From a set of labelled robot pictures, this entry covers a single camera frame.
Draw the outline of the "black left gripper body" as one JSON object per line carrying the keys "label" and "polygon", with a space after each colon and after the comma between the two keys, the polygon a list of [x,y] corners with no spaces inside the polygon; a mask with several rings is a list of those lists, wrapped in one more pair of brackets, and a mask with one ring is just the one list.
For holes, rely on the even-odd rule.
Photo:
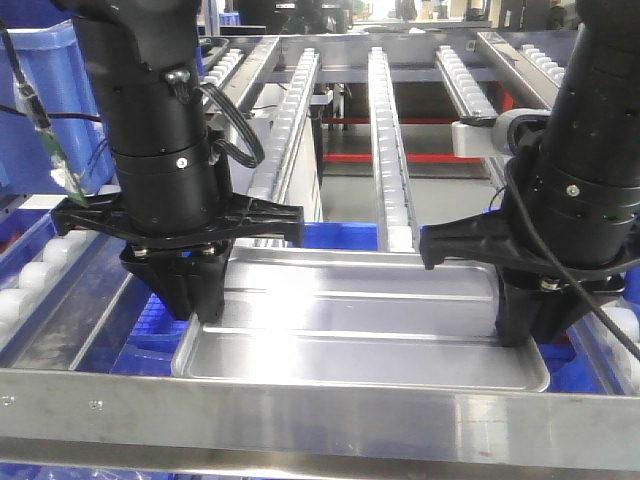
{"label": "black left gripper body", "polygon": [[193,275],[204,269],[224,269],[232,242],[238,238],[280,237],[298,246],[304,237],[304,210],[232,193],[222,208],[202,226],[183,232],[151,232],[133,223],[120,193],[93,196],[86,206],[63,200],[52,211],[62,235],[74,229],[91,230],[127,242],[121,253],[126,269],[149,287],[152,282],[182,280],[188,297]]}

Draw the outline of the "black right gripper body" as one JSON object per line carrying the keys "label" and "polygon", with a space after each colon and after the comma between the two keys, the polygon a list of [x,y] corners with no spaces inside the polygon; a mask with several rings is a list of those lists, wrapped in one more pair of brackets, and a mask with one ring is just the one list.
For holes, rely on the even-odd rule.
{"label": "black right gripper body", "polygon": [[545,254],[518,241],[500,211],[425,226],[419,251],[428,270],[448,258],[494,266],[499,320],[578,320],[591,310]]}

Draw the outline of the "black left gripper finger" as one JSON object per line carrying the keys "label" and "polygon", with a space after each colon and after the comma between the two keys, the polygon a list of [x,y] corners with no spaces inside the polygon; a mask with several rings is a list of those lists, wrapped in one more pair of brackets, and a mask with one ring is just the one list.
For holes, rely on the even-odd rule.
{"label": "black left gripper finger", "polygon": [[216,323],[224,308],[225,270],[204,269],[193,275],[192,293],[200,323]]}
{"label": "black left gripper finger", "polygon": [[191,301],[182,280],[177,282],[152,282],[150,288],[176,320],[188,320],[192,313]]}

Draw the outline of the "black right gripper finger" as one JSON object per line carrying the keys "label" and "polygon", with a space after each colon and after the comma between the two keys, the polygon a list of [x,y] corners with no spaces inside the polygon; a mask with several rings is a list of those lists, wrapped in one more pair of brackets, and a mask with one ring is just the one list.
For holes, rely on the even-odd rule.
{"label": "black right gripper finger", "polygon": [[552,294],[503,296],[495,321],[500,344],[519,347],[530,338],[549,343],[561,330],[561,300]]}

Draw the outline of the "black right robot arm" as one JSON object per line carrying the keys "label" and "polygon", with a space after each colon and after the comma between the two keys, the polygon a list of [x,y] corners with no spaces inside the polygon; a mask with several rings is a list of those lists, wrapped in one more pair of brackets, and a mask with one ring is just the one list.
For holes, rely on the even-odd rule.
{"label": "black right robot arm", "polygon": [[621,296],[639,263],[639,5],[581,1],[582,25],[547,118],[513,122],[492,212],[421,232],[424,265],[493,265],[500,343],[547,343]]}

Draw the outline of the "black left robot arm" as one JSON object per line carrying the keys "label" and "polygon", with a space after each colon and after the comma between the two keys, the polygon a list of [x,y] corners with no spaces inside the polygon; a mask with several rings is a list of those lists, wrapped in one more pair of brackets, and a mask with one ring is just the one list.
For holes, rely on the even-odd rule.
{"label": "black left robot arm", "polygon": [[300,243],[304,214],[236,193],[229,164],[265,153],[226,94],[199,81],[194,1],[62,1],[106,123],[120,190],[66,200],[60,234],[87,229],[125,241],[122,266],[180,320],[217,321],[235,240]]}

